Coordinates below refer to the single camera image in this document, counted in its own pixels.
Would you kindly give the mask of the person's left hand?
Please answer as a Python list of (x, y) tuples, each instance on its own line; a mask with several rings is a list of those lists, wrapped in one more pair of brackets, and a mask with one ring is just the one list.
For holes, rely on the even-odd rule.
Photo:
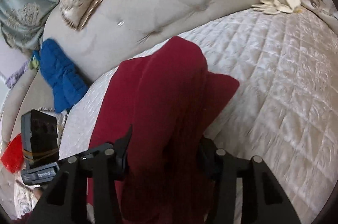
[(33, 188), (33, 194), (37, 200), (39, 200), (44, 193), (44, 188), (43, 187), (35, 187)]

